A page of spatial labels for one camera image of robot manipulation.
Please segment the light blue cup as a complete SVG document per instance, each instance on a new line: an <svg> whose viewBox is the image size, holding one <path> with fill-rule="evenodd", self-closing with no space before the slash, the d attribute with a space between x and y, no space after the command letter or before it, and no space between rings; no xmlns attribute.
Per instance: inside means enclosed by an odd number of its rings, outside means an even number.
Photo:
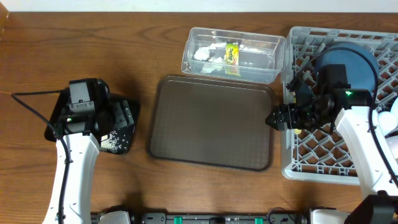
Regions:
<svg viewBox="0 0 398 224"><path fill-rule="evenodd" d="M393 102L390 112L398 119L398 98Z"/></svg>

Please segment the dark blue plate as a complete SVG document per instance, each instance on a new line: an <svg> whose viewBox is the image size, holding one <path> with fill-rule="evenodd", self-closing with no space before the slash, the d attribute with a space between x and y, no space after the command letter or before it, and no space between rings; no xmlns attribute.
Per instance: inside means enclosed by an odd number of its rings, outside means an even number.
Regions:
<svg viewBox="0 0 398 224"><path fill-rule="evenodd" d="M365 47L355 43L340 42L331 45L328 47L328 50L339 47L354 49L364 55L372 63L379 76L378 62L375 56ZM351 85L351 88L367 89L369 92L373 92L375 88L374 74L372 68L361 56L347 50L336 50L326 53L316 59L315 74L319 75L322 67L331 64L343 64L345 66L347 81Z"/></svg>

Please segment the white tissue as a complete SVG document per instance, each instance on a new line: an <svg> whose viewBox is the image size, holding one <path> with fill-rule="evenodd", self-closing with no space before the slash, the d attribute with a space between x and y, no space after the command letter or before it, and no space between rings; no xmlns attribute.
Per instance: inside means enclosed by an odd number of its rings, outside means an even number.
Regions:
<svg viewBox="0 0 398 224"><path fill-rule="evenodd" d="M193 58L199 61L207 61L210 57L211 49L209 47L199 47L193 55Z"/></svg>
<svg viewBox="0 0 398 224"><path fill-rule="evenodd" d="M207 47L211 49L211 57L207 61L202 61L205 62L205 64L201 69L201 73L209 74L214 71L222 71L226 64L224 61L224 57L216 56L216 50L224 51L226 44L225 43L211 44Z"/></svg>

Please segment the yellow snack wrapper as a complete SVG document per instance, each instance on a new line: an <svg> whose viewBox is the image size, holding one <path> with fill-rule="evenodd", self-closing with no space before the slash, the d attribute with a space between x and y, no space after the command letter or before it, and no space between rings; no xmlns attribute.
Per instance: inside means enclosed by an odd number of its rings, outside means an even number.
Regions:
<svg viewBox="0 0 398 224"><path fill-rule="evenodd" d="M239 45L238 43L226 44L226 50L224 55L224 61L226 64L225 72L228 75L240 76L239 74Z"/></svg>

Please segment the light blue rice bowl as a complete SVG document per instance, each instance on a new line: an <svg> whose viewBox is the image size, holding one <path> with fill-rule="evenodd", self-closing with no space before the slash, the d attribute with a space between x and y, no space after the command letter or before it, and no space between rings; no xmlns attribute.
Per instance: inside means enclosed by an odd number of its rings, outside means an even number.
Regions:
<svg viewBox="0 0 398 224"><path fill-rule="evenodd" d="M397 117L390 111L378 113L377 120L383 136L387 136L397 127Z"/></svg>

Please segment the clear plastic bin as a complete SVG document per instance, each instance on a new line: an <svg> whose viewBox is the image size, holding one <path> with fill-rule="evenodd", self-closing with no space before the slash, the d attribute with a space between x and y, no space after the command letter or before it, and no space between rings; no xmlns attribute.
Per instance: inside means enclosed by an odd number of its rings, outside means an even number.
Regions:
<svg viewBox="0 0 398 224"><path fill-rule="evenodd" d="M228 75L225 69L201 73L205 62L195 60L194 53L199 47L219 43L238 43L240 76ZM286 46L286 39L277 35L194 27L185 44L181 70L191 75L269 84L285 67ZM224 51L216 50L216 56L224 57L225 50L226 47Z"/></svg>

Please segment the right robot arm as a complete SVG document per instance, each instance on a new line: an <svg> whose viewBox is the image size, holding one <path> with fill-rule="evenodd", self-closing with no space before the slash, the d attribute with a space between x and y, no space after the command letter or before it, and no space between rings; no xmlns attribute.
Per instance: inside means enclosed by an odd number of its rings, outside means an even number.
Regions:
<svg viewBox="0 0 398 224"><path fill-rule="evenodd" d="M329 123L349 150L363 201L350 213L313 209L309 223L397 223L397 162L373 106L374 97L367 90L335 88L307 105L276 106L266 118L278 131L319 129Z"/></svg>

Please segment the grey dishwasher rack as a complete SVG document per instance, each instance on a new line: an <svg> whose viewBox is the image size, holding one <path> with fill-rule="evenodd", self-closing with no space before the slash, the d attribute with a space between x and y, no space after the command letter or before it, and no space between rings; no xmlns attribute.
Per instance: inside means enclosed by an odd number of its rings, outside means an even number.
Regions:
<svg viewBox="0 0 398 224"><path fill-rule="evenodd" d="M389 111L397 98L397 34L363 30L293 27L286 37L283 84L290 82L313 56L338 42L364 47L379 66L377 111ZM346 144L338 132L293 130L281 133L282 175L291 180L358 185L359 180Z"/></svg>

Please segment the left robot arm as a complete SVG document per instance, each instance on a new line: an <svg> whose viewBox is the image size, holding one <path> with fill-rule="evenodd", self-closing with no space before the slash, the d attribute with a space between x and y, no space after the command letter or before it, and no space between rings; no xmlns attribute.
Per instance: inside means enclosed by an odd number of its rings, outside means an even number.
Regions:
<svg viewBox="0 0 398 224"><path fill-rule="evenodd" d="M133 100L114 100L116 126L108 134L67 134L63 137L70 163L65 175L66 154L57 141L57 168L49 208L44 223L91 223L91 190L100 152L122 155L130 150L139 104Z"/></svg>

